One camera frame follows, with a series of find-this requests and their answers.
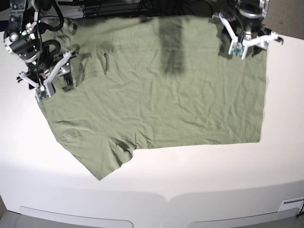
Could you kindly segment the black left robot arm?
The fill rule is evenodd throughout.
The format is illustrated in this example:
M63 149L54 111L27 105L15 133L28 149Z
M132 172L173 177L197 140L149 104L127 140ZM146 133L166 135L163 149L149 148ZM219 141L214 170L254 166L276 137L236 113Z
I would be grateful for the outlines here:
M253 55L267 49L272 32L263 25L265 0L225 0L218 17L230 39L230 55L244 59L249 49Z

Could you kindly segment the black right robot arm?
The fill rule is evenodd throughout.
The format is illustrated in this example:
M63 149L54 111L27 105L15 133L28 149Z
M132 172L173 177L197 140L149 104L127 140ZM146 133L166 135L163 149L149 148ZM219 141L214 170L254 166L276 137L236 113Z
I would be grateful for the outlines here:
M30 89L47 85L50 76L63 80L62 88L69 91L74 82L68 60L59 69L55 67L64 58L59 41L43 40L46 31L57 32L64 25L64 17L54 0L11 0L7 28L4 32L5 49L20 58L28 67L16 81L26 81ZM41 12L54 9L59 22L50 25L41 21Z

